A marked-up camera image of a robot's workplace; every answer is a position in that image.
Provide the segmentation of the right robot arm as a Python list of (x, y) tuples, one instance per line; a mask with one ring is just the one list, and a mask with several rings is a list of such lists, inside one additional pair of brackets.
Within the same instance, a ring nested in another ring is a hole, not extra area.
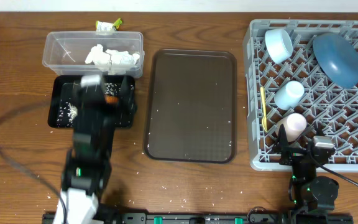
[(281, 125), (273, 151), (280, 154), (280, 165), (291, 167), (288, 196), (295, 204), (293, 209), (279, 215), (277, 222), (328, 223), (328, 212), (334, 210), (339, 184), (329, 177), (318, 176), (316, 170), (335, 153), (331, 138), (319, 129), (305, 148), (293, 147)]

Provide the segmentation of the pile of white rice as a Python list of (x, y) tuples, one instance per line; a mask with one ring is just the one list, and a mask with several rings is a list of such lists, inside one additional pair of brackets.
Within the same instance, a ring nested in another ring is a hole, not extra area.
[[(73, 90), (80, 85), (77, 83), (65, 83), (60, 91), (57, 109), (50, 109), (50, 126), (54, 128), (71, 128), (73, 120), (77, 116), (77, 107), (73, 103)], [(104, 95), (119, 97), (120, 83), (106, 83)]]

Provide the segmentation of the green snack wrapper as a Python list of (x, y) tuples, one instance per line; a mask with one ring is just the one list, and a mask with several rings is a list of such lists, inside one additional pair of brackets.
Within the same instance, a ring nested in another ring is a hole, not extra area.
[(119, 30), (120, 25), (122, 24), (121, 18), (118, 18), (115, 22), (102, 22), (96, 21), (96, 32), (116, 32)]

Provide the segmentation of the dark blue plate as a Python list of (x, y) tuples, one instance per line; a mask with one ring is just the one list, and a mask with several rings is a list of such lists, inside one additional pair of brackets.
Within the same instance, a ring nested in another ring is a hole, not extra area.
[(349, 41), (334, 33), (318, 35), (313, 52), (323, 72), (336, 85), (350, 89), (358, 83), (358, 53)]

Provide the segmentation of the orange carrot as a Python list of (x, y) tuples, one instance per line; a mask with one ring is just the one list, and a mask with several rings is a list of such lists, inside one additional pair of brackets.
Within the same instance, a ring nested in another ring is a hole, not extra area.
[(105, 95), (104, 99), (105, 99), (106, 103), (109, 105), (116, 105), (119, 103), (119, 98), (116, 96)]

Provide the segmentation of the white tissue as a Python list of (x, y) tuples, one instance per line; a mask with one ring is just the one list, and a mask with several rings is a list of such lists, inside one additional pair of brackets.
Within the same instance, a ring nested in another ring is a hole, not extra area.
[(85, 59), (85, 64), (94, 63), (95, 65), (107, 66), (110, 63), (111, 55), (103, 51), (103, 46), (98, 44), (91, 48)]
[(106, 50), (110, 55), (110, 62), (112, 65), (135, 65), (140, 59), (138, 53), (130, 54), (128, 51)]

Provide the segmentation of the yellow plastic spoon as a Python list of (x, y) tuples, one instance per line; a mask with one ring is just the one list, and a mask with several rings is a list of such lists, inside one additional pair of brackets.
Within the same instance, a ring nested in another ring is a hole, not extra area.
[(265, 89), (263, 86), (260, 87), (260, 97), (261, 97), (261, 102), (262, 102), (262, 112), (263, 112), (263, 117), (262, 117), (262, 127), (263, 130), (265, 132), (268, 131), (267, 129), (267, 110), (266, 110), (266, 98), (265, 98)]

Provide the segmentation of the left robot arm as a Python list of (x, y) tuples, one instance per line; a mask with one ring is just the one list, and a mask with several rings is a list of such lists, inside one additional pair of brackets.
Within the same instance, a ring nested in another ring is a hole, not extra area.
[(121, 214), (101, 204), (111, 176), (116, 129), (130, 128), (137, 110), (130, 75), (62, 75), (53, 84), (48, 125), (71, 128), (73, 147), (62, 172), (60, 200), (43, 223), (120, 223)]

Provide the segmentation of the light blue cup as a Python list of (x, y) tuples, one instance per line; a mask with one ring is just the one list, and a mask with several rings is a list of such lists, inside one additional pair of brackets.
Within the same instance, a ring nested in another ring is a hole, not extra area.
[(281, 110), (289, 110), (297, 106), (305, 94), (304, 86), (298, 81), (289, 81), (274, 96), (274, 102)]

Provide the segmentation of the light blue bowl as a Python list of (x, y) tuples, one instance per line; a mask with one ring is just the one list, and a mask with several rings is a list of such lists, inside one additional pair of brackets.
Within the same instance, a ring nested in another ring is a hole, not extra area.
[(265, 44), (270, 58), (275, 63), (282, 63), (290, 58), (293, 45), (285, 29), (272, 29), (265, 33)]

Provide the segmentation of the pink cup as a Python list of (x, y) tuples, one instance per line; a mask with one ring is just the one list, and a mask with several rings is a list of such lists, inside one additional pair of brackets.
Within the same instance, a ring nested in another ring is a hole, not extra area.
[(282, 124), (284, 125), (288, 142), (293, 142), (306, 129), (307, 122), (306, 122), (306, 118), (302, 114), (292, 113), (281, 119), (276, 124), (277, 126), (277, 129), (275, 131), (276, 135), (278, 135), (280, 126)]

